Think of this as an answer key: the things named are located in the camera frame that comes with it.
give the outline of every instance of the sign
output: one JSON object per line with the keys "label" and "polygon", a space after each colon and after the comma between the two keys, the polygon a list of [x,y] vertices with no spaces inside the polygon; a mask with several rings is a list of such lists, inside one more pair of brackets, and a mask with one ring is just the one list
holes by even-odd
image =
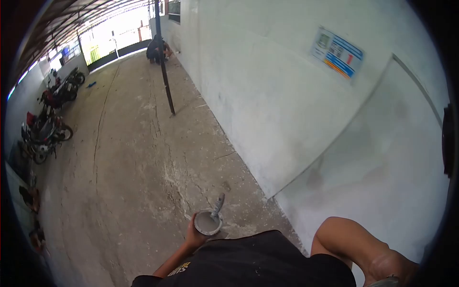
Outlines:
{"label": "sign", "polygon": [[349,82],[359,71],[364,59],[361,49],[323,27],[319,27],[311,55],[337,71]]}

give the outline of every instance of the black shirt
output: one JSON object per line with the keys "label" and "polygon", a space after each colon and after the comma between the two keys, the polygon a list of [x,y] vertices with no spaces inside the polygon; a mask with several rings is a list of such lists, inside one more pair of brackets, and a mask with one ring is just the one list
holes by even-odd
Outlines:
{"label": "black shirt", "polygon": [[210,241],[166,278],[141,275],[132,287],[146,286],[352,286],[354,276],[327,254],[310,258],[279,231]]}
{"label": "black shirt", "polygon": [[[166,42],[163,40],[162,41],[162,47],[164,50],[166,50],[166,46],[164,45]],[[150,59],[153,58],[153,53],[157,53],[156,48],[158,47],[158,42],[155,40],[151,40],[150,43],[148,44],[148,47],[146,49],[146,56]]]}

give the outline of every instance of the metal pole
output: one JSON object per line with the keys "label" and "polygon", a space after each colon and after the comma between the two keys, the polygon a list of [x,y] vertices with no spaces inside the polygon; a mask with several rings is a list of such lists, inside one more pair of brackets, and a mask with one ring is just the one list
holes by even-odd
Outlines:
{"label": "metal pole", "polygon": [[82,45],[81,45],[80,34],[78,34],[78,31],[77,31],[77,38],[78,38],[78,46],[80,47],[80,54],[83,55],[84,63],[85,63],[86,65],[88,65],[88,64],[86,63],[86,57],[84,56],[84,53],[83,53],[83,47],[82,47]]}
{"label": "metal pole", "polygon": [[148,0],[148,27],[150,28],[151,38],[153,39],[153,32],[151,30],[150,0]]}
{"label": "metal pole", "polygon": [[162,70],[162,78],[164,79],[164,86],[166,87],[166,95],[168,95],[169,107],[171,109],[171,113],[175,116],[174,104],[172,103],[171,91],[169,89],[169,81],[168,75],[166,73],[166,65],[164,64],[164,47],[162,45],[162,37],[161,37],[161,24],[159,20],[159,7],[158,1],[155,0],[155,18],[156,18],[156,35],[158,38],[158,53],[159,53],[159,61],[161,62],[161,70]]}

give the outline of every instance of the paint brush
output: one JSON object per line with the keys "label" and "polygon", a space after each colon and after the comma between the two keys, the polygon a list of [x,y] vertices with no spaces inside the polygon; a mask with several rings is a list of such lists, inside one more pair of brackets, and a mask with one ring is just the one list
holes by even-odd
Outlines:
{"label": "paint brush", "polygon": [[222,206],[223,206],[224,202],[225,202],[225,194],[222,192],[222,193],[220,193],[220,196],[218,197],[217,201],[215,202],[215,209],[210,214],[210,216],[213,217],[214,219],[217,219],[217,221],[218,221],[218,213],[222,209]]}

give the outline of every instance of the red number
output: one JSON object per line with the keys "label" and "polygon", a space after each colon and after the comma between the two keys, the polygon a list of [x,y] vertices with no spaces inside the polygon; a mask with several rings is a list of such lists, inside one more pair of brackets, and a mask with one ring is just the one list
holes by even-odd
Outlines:
{"label": "red number", "polygon": [[353,56],[353,55],[351,55],[351,54],[349,54],[349,58],[347,58],[347,62],[346,62],[346,64],[348,64],[348,65],[349,65],[349,64],[351,63],[351,61],[352,61],[352,58],[354,58],[354,56]]}

